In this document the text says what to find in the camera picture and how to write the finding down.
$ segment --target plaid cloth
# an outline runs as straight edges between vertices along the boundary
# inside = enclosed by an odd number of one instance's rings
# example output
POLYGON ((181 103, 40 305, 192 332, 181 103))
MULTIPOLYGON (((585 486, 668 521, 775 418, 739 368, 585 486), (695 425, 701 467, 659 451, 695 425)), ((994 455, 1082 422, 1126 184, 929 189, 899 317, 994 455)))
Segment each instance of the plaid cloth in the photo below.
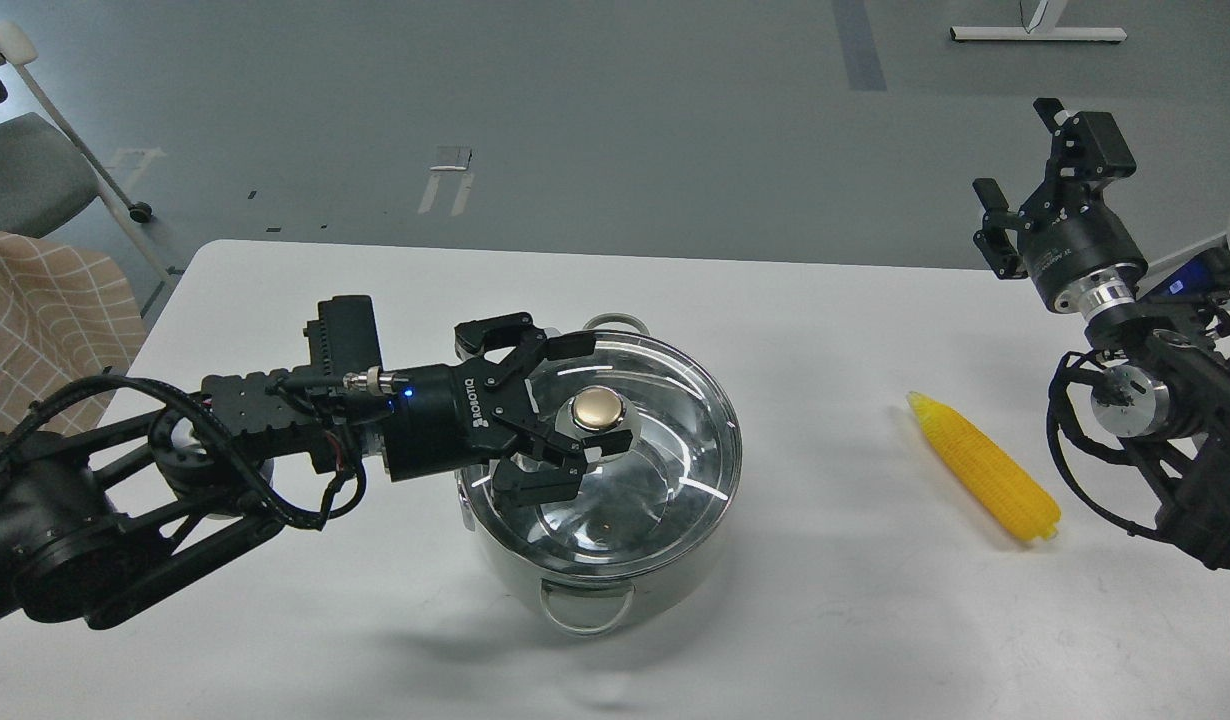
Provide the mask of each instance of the plaid cloth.
MULTIPOLYGON (((0 231, 0 432, 68 382, 108 366, 125 372, 146 336, 130 283, 107 255, 0 231)), ((44 430, 93 428, 108 398, 44 430)))

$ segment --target gray chair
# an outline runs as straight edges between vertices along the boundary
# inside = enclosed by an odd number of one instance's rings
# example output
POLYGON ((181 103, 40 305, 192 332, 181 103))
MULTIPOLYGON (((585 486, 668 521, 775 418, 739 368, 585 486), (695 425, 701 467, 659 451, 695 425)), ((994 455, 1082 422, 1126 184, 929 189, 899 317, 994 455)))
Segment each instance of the gray chair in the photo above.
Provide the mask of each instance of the gray chair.
POLYGON ((98 197, 77 149, 37 113, 0 124, 0 231, 43 238, 98 197))
MULTIPOLYGON (((121 217, 129 213, 132 220, 148 223, 153 219, 153 209, 144 202, 132 204, 127 199, 66 119, 59 117, 42 87, 27 74, 22 65, 36 58, 27 37, 12 23, 0 23, 0 31, 2 37, 10 38, 9 43, 2 43, 10 46, 7 53, 2 54, 0 47, 0 64, 11 63, 43 108, 57 119, 52 124, 37 113, 26 113, 0 124, 0 231, 43 238, 98 197, 154 272, 162 282, 173 283, 171 268, 121 217)), ((0 102, 6 98, 6 86, 0 79, 0 102)))

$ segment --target yellow corn cob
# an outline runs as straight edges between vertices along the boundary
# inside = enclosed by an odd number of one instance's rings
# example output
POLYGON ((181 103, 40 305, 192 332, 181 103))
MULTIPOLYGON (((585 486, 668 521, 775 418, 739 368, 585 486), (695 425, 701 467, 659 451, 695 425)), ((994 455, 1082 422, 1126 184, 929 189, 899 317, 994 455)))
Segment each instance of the yellow corn cob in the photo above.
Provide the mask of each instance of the yellow corn cob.
POLYGON ((1012 537, 1031 542, 1055 535, 1059 521, 1055 498, 1002 448, 957 410, 919 391, 908 393, 908 405, 935 452, 1012 537))

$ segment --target gold knob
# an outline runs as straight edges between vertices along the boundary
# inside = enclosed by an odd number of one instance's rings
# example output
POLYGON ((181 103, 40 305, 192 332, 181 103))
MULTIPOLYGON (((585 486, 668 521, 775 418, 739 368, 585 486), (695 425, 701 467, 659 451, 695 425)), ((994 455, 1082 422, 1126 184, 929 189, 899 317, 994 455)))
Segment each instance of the gold knob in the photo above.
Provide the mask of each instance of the gold knob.
POLYGON ((624 400, 609 386, 587 386, 574 395, 569 417, 581 428, 600 433, 624 420, 624 400))

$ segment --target white table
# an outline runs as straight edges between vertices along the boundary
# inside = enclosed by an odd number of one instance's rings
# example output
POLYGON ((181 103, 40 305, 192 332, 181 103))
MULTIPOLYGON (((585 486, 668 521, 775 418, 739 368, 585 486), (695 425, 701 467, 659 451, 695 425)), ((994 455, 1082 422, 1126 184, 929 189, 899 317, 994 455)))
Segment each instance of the white table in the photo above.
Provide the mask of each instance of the white table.
MULTIPOLYGON (((303 325, 336 293, 374 297, 389 366, 450 363, 467 319, 641 316, 739 414, 720 570, 648 624, 561 638, 483 570, 449 475, 390 484, 373 459, 353 514, 283 532, 116 629, 0 622, 0 718, 1230 716, 1230 574, 1127 538, 1059 482, 1046 384, 1082 324, 1046 313, 1028 283, 220 241, 132 374, 191 389, 305 363, 303 325), (1050 490, 1054 542, 1020 546, 994 524, 922 441, 908 389, 961 410, 1050 490)), ((119 396, 108 420, 144 407, 119 396)), ((1148 517, 1139 475, 1075 468, 1148 517)), ((301 459, 278 473, 305 501, 322 486, 301 459)), ((125 501, 164 500, 144 486, 125 501)))

